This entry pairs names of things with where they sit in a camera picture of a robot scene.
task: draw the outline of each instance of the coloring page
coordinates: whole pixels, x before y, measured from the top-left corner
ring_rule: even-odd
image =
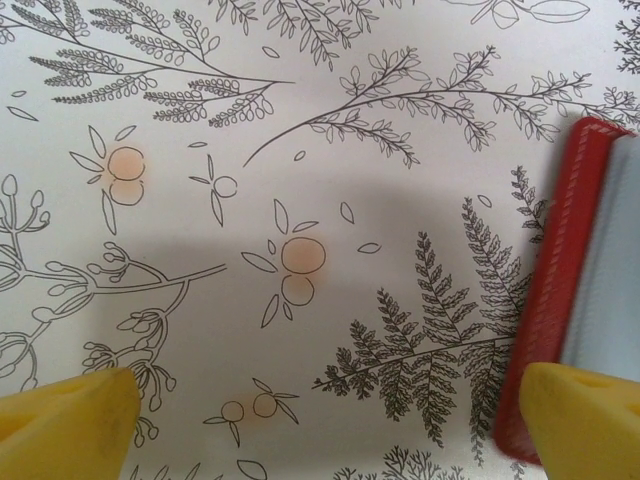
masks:
[[[537,480],[491,429],[640,1],[0,0],[0,394],[128,367],[122,480]]]

